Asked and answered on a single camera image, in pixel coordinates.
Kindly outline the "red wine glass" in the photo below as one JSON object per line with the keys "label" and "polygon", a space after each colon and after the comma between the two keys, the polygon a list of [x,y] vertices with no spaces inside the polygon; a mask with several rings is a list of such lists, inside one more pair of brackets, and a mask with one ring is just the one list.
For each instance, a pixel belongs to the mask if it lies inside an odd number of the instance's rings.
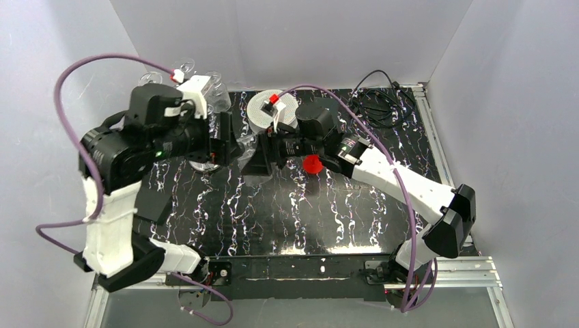
{"label": "red wine glass", "polygon": [[319,174],[324,166],[318,155],[308,155],[303,159],[302,168],[308,174]]}

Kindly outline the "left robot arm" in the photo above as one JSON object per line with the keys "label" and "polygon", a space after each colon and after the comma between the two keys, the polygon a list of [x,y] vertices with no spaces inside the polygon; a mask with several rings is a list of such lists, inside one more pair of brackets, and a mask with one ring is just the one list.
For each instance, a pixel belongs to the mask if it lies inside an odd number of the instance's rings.
{"label": "left robot arm", "polygon": [[208,121],[196,118],[199,105],[178,88],[150,83],[133,89],[129,107],[81,139],[87,159],[80,159],[87,200],[87,238],[74,263],[94,272],[105,290],[115,292],[157,273],[181,273],[205,279],[209,259],[192,245],[160,242],[132,228],[141,182],[165,159],[218,166],[242,154],[230,112],[219,114],[219,136]]}

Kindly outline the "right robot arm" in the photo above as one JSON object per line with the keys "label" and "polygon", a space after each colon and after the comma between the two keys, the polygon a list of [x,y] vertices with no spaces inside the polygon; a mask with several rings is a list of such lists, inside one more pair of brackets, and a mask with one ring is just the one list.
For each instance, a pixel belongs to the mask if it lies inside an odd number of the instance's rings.
{"label": "right robot arm", "polygon": [[443,185],[389,161],[376,144],[341,132],[332,113],[322,106],[301,105],[296,119],[297,128],[269,127],[258,133],[255,152],[242,166],[243,175],[269,176],[274,167],[284,168],[289,158],[315,154],[326,169],[410,202],[427,221],[415,242],[408,240],[398,248],[394,260],[399,267],[408,270],[435,257],[459,256],[476,220],[472,187]]}

